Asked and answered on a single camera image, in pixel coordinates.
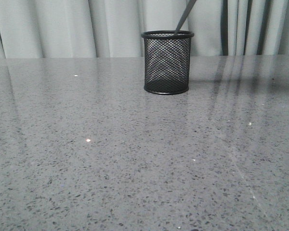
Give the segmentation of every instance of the countertop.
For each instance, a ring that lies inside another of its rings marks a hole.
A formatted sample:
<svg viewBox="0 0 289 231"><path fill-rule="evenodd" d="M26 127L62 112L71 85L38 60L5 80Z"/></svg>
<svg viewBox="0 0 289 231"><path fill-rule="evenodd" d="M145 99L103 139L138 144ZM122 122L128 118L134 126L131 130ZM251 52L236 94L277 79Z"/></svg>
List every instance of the countertop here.
<svg viewBox="0 0 289 231"><path fill-rule="evenodd" d="M289 55L0 59L0 231L289 231Z"/></svg>

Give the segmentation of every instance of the curtain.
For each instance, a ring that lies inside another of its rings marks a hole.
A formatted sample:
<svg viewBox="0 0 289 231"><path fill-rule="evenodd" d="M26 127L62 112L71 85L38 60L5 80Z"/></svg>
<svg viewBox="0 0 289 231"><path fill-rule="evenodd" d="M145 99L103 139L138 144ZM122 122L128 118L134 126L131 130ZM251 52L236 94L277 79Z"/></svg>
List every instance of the curtain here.
<svg viewBox="0 0 289 231"><path fill-rule="evenodd" d="M0 0L0 58L138 57L187 0ZM198 0L191 55L289 54L289 0Z"/></svg>

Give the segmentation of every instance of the wire mesh cup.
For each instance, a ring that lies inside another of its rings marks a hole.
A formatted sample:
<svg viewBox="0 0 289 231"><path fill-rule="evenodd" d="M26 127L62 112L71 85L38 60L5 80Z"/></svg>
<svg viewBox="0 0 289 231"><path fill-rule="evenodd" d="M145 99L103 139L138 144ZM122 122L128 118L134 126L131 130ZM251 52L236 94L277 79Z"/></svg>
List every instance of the wire mesh cup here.
<svg viewBox="0 0 289 231"><path fill-rule="evenodd" d="M144 89L154 94L173 95L188 90L190 31L148 31L144 38Z"/></svg>

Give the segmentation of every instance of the quartz countertop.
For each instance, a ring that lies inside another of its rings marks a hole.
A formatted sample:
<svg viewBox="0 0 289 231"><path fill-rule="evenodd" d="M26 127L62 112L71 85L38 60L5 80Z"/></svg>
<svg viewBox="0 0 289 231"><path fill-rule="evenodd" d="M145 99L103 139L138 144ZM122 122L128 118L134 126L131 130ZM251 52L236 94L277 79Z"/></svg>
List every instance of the quartz countertop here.
<svg viewBox="0 0 289 231"><path fill-rule="evenodd" d="M289 55L0 59L0 231L289 231Z"/></svg>

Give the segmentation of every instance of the gray speckled countertop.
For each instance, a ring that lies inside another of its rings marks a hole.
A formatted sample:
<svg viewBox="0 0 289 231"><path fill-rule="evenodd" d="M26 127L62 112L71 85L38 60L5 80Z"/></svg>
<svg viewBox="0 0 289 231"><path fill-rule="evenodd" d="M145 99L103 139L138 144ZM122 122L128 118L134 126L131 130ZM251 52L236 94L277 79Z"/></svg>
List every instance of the gray speckled countertop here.
<svg viewBox="0 0 289 231"><path fill-rule="evenodd" d="M289 55L0 60L0 231L289 231Z"/></svg>

